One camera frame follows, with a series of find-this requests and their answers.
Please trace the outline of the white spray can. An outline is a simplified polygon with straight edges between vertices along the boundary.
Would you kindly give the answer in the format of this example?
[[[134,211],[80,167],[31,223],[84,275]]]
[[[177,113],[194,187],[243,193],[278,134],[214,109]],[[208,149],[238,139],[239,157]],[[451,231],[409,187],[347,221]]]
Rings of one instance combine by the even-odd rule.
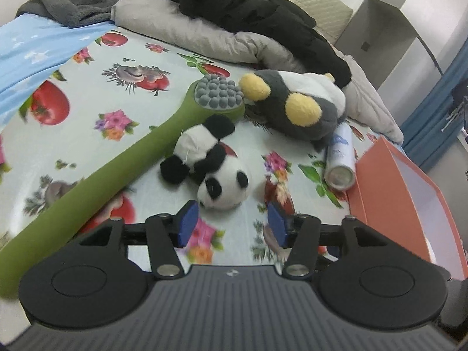
[[[331,189],[338,191],[347,191],[355,184],[352,131],[346,122],[333,132],[326,154],[324,181]]]

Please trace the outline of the light blue bed sheet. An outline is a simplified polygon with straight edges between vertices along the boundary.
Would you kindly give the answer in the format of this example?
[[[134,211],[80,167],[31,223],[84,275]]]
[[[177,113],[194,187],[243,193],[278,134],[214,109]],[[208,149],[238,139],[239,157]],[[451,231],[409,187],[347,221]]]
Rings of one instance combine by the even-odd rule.
[[[114,29],[110,21],[68,28],[25,13],[1,26],[1,127],[74,54]]]

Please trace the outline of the grey duvet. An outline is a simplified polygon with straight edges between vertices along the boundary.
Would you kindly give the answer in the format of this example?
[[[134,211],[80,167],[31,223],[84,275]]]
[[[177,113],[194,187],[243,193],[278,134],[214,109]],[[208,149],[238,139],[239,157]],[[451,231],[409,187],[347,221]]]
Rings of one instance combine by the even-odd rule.
[[[306,72],[301,62],[275,40],[253,32],[231,33],[203,18],[189,18],[171,0],[119,0],[110,17],[117,26],[209,58]],[[364,70],[352,56],[336,48],[333,51],[351,71],[351,82],[343,90],[348,116],[394,143],[403,143],[403,132]]]

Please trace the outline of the green long-handled massage brush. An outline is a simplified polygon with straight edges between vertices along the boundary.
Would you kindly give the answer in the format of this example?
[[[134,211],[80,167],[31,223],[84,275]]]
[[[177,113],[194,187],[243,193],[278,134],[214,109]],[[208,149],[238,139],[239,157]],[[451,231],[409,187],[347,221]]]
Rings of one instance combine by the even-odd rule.
[[[36,263],[64,246],[80,228],[125,186],[166,154],[183,131],[217,113],[237,121],[244,116],[240,88],[228,84],[226,103],[206,103],[193,82],[180,107],[166,121],[120,153],[42,212],[1,248],[1,298],[18,296],[20,279]]]

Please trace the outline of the black jacket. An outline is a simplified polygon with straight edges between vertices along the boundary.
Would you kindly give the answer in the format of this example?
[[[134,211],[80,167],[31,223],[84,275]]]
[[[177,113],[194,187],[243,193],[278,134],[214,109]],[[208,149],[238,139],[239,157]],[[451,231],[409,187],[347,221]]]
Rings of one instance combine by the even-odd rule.
[[[171,0],[190,18],[229,32],[254,32],[289,50],[305,70],[331,74],[339,88],[351,81],[348,64],[316,30],[316,21],[288,0]]]

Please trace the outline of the orange shoe box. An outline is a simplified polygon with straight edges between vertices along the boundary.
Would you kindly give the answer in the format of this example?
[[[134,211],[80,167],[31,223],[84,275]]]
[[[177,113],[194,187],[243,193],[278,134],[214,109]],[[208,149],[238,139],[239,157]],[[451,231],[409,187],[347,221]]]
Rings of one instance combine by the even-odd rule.
[[[388,140],[354,138],[356,182],[350,213],[458,280],[467,260],[454,218],[439,187]]]

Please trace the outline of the fruit pattern tablecloth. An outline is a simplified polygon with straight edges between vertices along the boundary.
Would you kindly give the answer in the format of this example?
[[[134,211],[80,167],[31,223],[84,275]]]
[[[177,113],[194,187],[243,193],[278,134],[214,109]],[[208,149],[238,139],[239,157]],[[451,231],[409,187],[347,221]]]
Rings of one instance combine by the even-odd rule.
[[[1,28],[1,340],[29,322],[16,294],[25,269],[106,219],[139,223],[173,213],[197,185],[167,184],[159,163],[179,135],[209,115],[190,86],[199,54],[125,29]],[[263,239],[264,186],[280,182],[296,213],[339,224],[342,192],[323,184],[311,144],[235,114],[227,145],[247,164],[251,192],[227,211],[201,210],[178,251],[193,264],[277,264]]]

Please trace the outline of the small panda plush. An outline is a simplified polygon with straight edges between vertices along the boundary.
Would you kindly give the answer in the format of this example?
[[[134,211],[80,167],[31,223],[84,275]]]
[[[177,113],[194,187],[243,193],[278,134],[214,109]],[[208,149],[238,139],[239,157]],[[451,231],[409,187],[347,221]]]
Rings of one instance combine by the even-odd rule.
[[[173,154],[160,164],[164,181],[180,185],[187,178],[194,179],[198,184],[197,201],[204,208],[229,210],[244,202],[250,192],[251,177],[246,165],[228,153],[222,143],[234,131],[233,122],[220,114],[186,129]]]

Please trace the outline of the blue curtain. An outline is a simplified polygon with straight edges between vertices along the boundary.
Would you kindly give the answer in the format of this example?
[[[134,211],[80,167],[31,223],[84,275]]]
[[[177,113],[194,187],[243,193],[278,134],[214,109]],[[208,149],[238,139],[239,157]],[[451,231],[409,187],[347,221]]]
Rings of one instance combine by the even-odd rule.
[[[403,150],[421,170],[437,164],[467,124],[467,44],[402,124]]]

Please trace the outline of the grey penguin plush toy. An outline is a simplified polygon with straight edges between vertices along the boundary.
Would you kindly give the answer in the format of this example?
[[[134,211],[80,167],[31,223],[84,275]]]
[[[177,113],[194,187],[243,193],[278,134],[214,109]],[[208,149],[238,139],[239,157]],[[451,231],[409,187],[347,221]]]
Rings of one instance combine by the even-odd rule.
[[[312,143],[318,152],[347,116],[345,94],[329,73],[258,70],[243,75],[239,86],[273,129]]]

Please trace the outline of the dark grey blanket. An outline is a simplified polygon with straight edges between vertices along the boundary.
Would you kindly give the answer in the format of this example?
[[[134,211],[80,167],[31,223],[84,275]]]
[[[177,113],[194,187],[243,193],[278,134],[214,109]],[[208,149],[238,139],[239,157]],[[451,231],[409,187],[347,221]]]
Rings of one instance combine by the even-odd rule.
[[[109,21],[112,7],[119,0],[29,0],[18,8],[16,18],[35,14],[69,28]]]

